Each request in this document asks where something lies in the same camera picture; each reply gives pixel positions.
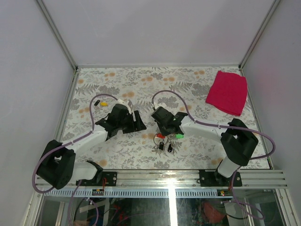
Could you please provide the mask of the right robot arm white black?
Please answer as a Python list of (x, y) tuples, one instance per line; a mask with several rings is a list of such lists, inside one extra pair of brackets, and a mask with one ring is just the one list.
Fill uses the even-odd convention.
[(219, 163), (215, 172), (200, 172), (199, 180), (203, 186), (227, 186), (239, 167), (246, 166), (258, 145), (256, 136), (247, 131), (247, 126), (239, 119), (233, 119), (229, 126), (234, 129), (210, 127), (193, 121), (187, 113), (173, 115), (163, 107), (158, 107), (152, 118), (163, 136), (181, 134), (207, 138), (220, 143), (226, 157)]

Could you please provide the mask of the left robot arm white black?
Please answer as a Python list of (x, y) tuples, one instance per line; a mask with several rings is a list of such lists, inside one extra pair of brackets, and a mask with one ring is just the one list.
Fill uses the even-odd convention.
[(139, 112), (130, 113), (122, 104), (115, 104), (112, 111), (95, 122), (94, 128), (86, 135), (65, 143), (50, 141), (35, 174), (47, 181), (53, 188), (64, 188), (70, 181), (77, 185), (101, 186), (104, 181), (103, 168), (96, 162), (76, 162), (76, 158), (97, 144), (106, 142), (119, 131), (124, 134), (146, 130)]

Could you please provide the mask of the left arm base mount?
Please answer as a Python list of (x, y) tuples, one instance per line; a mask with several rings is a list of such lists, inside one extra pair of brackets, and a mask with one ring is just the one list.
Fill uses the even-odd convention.
[(98, 173), (93, 179), (87, 180), (82, 179), (76, 181), (76, 185), (80, 184), (81, 186), (116, 186), (117, 183), (117, 172), (115, 171), (104, 171)]

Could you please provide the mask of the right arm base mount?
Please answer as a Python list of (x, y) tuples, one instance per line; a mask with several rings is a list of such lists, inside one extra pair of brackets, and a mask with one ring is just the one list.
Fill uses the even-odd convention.
[(236, 172), (233, 182), (233, 176), (226, 178), (219, 174), (217, 170), (200, 169), (198, 174), (199, 179), (197, 179), (197, 183), (200, 184), (201, 187), (242, 187), (242, 179), (239, 172)]

